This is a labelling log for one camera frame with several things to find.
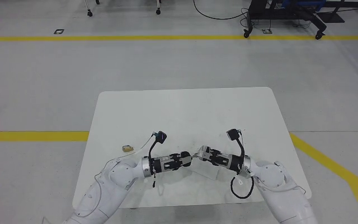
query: black cable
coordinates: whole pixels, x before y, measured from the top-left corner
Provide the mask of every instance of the black cable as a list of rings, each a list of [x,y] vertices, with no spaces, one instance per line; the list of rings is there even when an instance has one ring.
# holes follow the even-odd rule
[[[154,173],[154,182],[153,182],[153,187],[156,186],[156,173],[154,172],[154,169],[153,169],[153,165],[152,165],[152,155],[150,154],[152,152],[152,149],[154,148],[154,146],[157,144],[157,141],[154,141],[154,143],[152,144],[152,146],[150,147],[149,149],[149,152],[148,152],[148,161],[149,161],[149,169],[150,169],[150,172],[153,172]]]
[[[237,198],[239,199],[246,199],[248,197],[250,197],[251,193],[252,193],[252,190],[253,190],[253,177],[251,176],[251,189],[250,191],[248,192],[248,194],[244,197],[241,197],[241,196],[238,196],[235,192],[234,192],[234,189],[233,189],[233,183],[234,183],[234,180],[235,180],[235,177],[233,177],[233,179],[231,180],[231,184],[230,184],[230,189],[231,189],[231,192],[233,193],[233,195],[235,195]]]
[[[150,168],[151,172],[153,172],[153,169],[152,169],[152,163],[150,162],[150,160],[152,159],[152,155],[150,153],[152,152],[152,149],[154,148],[154,146],[156,144],[157,144],[157,141],[154,141],[154,143],[152,144],[152,146],[150,147],[149,152],[148,152],[149,168]]]
[[[215,18],[215,17],[207,16],[207,15],[203,14],[202,12],[200,12],[196,7],[195,0],[192,0],[192,2],[194,3],[194,7],[195,7],[195,9],[197,10],[198,13],[202,14],[203,16],[205,16],[207,18],[212,18],[213,20],[232,20],[233,18],[237,18],[237,17],[240,17],[240,16],[245,14],[245,13],[241,13],[240,15],[230,17],[230,18]]]

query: cart wheel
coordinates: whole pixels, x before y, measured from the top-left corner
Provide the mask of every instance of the cart wheel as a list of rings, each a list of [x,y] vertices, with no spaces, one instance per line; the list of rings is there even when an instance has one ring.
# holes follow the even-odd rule
[[[244,32],[244,38],[248,38],[250,36],[249,32]]]
[[[318,31],[317,34],[315,35],[315,39],[319,40],[322,38],[322,36],[323,36],[323,33]]]

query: metal leg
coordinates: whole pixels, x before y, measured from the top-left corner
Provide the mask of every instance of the metal leg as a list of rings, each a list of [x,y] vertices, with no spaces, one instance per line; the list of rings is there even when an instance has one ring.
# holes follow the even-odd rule
[[[84,2],[85,2],[86,7],[87,7],[87,16],[92,17],[93,14],[92,14],[92,12],[91,12],[90,7],[88,6],[87,0],[84,0]]]
[[[156,14],[161,14],[161,0],[157,0],[157,11]]]
[[[249,12],[246,13],[246,23],[247,23],[248,30],[244,29],[244,32],[245,32],[244,38],[248,38],[250,36],[250,33],[252,32],[252,29],[253,29]]]

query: black wire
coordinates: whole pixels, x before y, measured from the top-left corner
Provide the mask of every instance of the black wire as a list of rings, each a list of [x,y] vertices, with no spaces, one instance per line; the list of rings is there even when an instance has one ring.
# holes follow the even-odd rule
[[[149,168],[150,168],[151,172],[153,172],[153,169],[152,169],[152,163],[150,162],[150,160],[152,158],[152,155],[150,153],[152,152],[152,149],[154,148],[154,146],[156,144],[157,144],[157,141],[154,141],[154,143],[152,144],[152,146],[150,147],[149,152],[148,152]]]
[[[311,23],[312,23],[312,21],[310,21],[310,22],[307,23],[307,24],[300,24],[300,20],[299,20],[299,19],[297,19],[297,20],[298,20],[298,24],[292,25],[293,27],[300,27],[300,28],[302,28],[302,29],[307,29],[307,28],[309,28],[309,26],[310,26]]]
[[[233,195],[235,195],[237,198],[239,199],[246,199],[248,197],[250,197],[251,193],[252,193],[252,190],[253,190],[253,177],[251,176],[251,189],[250,191],[248,192],[248,194],[244,197],[241,197],[241,196],[238,196],[235,192],[234,192],[234,189],[233,189],[233,183],[234,183],[234,180],[235,180],[235,177],[233,177],[233,179],[231,180],[231,184],[230,184],[230,189],[231,189],[231,192],[233,193]]]
[[[152,152],[152,149],[154,148],[154,146],[157,144],[157,141],[154,141],[154,143],[152,144],[152,146],[150,147],[149,149],[149,152],[148,152],[148,161],[149,161],[149,169],[150,169],[150,172],[154,172],[153,171],[153,166],[152,166],[152,155],[150,154]],[[154,173],[154,182],[153,182],[153,188],[156,186],[156,174]]]
[[[195,0],[192,0],[192,2],[194,3],[194,7],[195,9],[197,10],[198,13],[202,14],[203,16],[207,17],[207,18],[212,18],[213,20],[232,20],[233,18],[237,18],[237,17],[240,17],[242,15],[244,15],[245,13],[241,13],[240,15],[237,15],[237,16],[234,16],[234,17],[230,17],[230,18],[215,18],[215,17],[211,17],[211,16],[207,16],[205,14],[203,14],[202,12],[200,12],[197,7],[196,7],[196,4],[195,4]]]

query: silver metal ring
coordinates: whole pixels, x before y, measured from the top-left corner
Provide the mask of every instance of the silver metal ring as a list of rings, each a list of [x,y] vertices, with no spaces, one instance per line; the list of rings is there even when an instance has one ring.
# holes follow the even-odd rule
[[[149,159],[148,158],[142,158],[142,168],[143,168],[143,174],[144,174],[145,178],[147,178],[149,176],[152,176],[152,174],[150,173]]]

